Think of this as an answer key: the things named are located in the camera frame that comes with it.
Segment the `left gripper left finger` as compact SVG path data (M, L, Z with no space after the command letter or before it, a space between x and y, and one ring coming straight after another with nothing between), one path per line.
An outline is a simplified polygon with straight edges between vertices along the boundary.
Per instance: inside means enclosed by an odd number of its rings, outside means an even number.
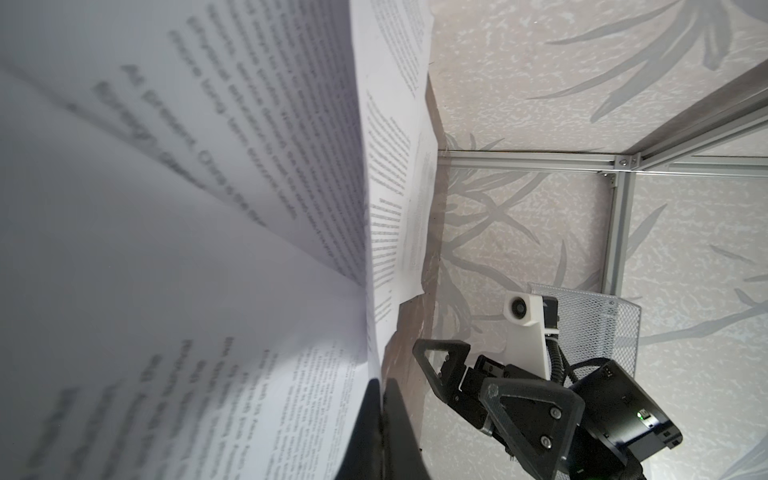
M369 381L336 480L373 480L382 474L380 382Z

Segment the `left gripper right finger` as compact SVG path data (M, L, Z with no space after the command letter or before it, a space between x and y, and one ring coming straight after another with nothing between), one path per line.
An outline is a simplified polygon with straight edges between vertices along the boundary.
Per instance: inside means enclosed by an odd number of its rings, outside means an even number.
M386 381L383 395L383 479L430 479L395 379Z

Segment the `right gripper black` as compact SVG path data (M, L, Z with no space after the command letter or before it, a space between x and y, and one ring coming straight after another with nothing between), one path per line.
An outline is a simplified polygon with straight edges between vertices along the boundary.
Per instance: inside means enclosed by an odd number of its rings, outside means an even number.
M499 442L534 479L642 479L642 463L684 436L614 360L588 361L573 385L479 356L461 340L418 339L412 349L435 396Z

